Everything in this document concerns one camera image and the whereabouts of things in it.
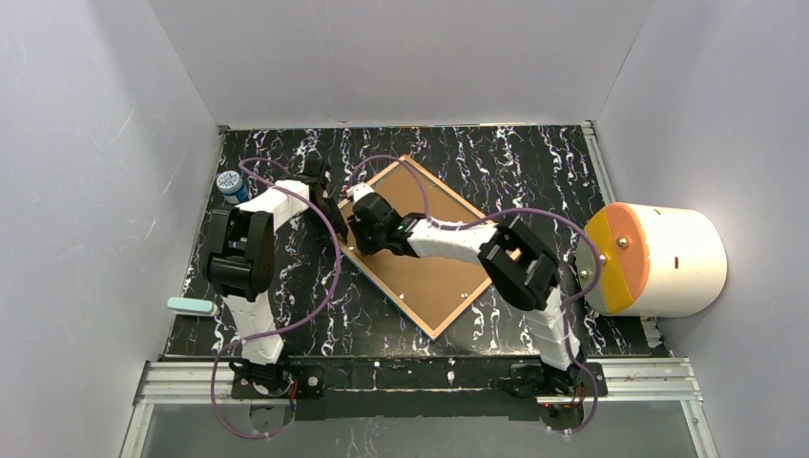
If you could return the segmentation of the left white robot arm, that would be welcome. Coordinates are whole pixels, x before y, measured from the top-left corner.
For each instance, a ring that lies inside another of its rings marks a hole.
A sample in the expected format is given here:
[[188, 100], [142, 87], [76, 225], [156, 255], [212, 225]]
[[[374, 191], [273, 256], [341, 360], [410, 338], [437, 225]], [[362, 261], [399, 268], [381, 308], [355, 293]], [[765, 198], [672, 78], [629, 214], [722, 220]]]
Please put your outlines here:
[[236, 326], [240, 359], [229, 364], [240, 380], [268, 396], [294, 396], [297, 378], [282, 357], [283, 338], [269, 302], [274, 278], [275, 233], [311, 212], [335, 249], [347, 237], [336, 201], [328, 194], [329, 166], [314, 157], [298, 174], [286, 174], [261, 195], [212, 211], [200, 260]]

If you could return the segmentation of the small blue lidded jar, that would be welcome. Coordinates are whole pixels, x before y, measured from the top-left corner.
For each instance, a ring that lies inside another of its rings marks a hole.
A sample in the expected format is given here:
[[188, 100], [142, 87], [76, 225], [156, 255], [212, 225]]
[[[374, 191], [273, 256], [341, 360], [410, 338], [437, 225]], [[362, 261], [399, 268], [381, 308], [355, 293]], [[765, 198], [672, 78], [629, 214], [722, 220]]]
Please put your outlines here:
[[238, 205], [250, 199], [250, 195], [239, 172], [228, 170], [216, 176], [215, 184], [227, 203]]

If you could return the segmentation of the aluminium rail base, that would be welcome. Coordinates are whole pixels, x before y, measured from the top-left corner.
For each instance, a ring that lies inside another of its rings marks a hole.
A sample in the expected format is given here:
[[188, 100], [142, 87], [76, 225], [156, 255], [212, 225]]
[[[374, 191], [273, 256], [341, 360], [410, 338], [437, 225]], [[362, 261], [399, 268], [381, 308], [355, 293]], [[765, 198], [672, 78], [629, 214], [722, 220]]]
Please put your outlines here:
[[691, 363], [596, 358], [578, 395], [516, 398], [511, 359], [303, 358], [295, 400], [209, 362], [146, 365], [124, 457], [715, 457]]

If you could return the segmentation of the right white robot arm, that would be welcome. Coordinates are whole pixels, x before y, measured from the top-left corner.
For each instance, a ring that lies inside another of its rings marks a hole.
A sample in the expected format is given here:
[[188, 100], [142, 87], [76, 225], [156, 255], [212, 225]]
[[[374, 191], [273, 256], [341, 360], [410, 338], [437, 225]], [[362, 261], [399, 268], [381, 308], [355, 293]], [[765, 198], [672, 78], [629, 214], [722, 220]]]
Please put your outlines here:
[[559, 260], [523, 221], [511, 217], [465, 226], [420, 213], [402, 216], [365, 185], [352, 187], [347, 195], [353, 204], [348, 225], [362, 255], [386, 250], [395, 256], [478, 265], [500, 296], [524, 311], [540, 362], [510, 376], [505, 386], [513, 396], [558, 394], [583, 400], [584, 357], [566, 317]]

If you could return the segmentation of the light blue eraser block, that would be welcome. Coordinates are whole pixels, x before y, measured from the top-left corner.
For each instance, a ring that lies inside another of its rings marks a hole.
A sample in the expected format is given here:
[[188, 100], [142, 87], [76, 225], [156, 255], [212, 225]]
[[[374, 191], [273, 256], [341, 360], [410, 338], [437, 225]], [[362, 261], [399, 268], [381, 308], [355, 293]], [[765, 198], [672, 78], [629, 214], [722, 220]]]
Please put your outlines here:
[[171, 297], [167, 307], [178, 315], [213, 317], [218, 307], [212, 301], [185, 297]]

